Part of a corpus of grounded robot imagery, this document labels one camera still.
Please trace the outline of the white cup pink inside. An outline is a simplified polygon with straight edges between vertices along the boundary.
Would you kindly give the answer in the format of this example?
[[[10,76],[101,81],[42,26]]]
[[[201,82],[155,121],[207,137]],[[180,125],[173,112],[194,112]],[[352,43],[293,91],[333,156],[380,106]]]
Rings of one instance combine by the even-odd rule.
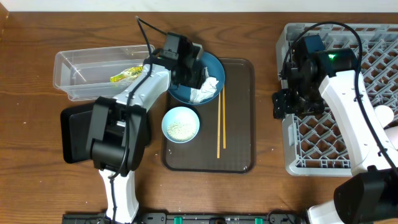
[[[385,133],[395,149],[398,150],[398,127],[388,128]]]

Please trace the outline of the yellow snack wrapper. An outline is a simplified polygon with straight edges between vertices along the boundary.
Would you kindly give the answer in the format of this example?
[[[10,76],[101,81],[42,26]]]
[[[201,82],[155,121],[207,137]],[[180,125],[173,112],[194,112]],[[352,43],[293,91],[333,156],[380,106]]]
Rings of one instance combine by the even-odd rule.
[[[131,67],[121,71],[119,74],[109,78],[110,82],[132,82],[137,79],[143,71],[143,66]]]

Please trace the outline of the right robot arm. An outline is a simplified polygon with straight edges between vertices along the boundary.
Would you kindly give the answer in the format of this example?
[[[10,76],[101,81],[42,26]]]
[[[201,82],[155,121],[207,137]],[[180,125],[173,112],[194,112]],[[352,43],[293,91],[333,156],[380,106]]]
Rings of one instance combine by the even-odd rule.
[[[327,105],[345,142],[352,178],[333,200],[307,210],[309,223],[368,223],[397,217],[397,150],[366,94],[360,55],[351,49],[294,51],[288,87],[272,96],[274,118],[315,114]]]

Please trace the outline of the light blue small bowl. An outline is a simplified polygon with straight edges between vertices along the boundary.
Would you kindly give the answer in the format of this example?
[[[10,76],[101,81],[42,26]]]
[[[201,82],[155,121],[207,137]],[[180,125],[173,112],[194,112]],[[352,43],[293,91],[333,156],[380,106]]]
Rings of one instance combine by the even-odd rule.
[[[200,120],[192,109],[178,106],[172,108],[162,119],[162,132],[164,136],[174,143],[191,141],[199,132]]]

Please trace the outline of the white tissue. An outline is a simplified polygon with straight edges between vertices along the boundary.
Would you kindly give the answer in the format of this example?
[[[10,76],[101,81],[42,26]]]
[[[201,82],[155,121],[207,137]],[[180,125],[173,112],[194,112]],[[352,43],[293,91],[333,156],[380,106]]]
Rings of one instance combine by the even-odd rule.
[[[200,89],[192,88],[190,92],[190,103],[202,103],[211,98],[217,91],[218,80],[215,77],[209,76],[208,67],[205,67],[205,82]]]

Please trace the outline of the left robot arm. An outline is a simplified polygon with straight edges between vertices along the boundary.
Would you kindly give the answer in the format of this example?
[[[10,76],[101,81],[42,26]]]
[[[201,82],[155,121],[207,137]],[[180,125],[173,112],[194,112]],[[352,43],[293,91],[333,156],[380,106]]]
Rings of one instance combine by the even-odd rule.
[[[132,223],[137,214],[134,172],[149,144],[148,110],[171,85],[200,88],[205,79],[201,45],[157,52],[158,57],[151,53],[144,60],[142,73],[124,91],[99,97],[93,106],[86,151],[104,180],[108,223]]]

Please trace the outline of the pile of rice grains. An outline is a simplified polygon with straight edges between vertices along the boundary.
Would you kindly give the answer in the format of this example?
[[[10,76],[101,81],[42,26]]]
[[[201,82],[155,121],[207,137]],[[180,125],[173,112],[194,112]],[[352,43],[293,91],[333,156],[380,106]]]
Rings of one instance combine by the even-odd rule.
[[[173,122],[168,125],[167,134],[174,141],[187,141],[195,134],[195,128],[188,123]]]

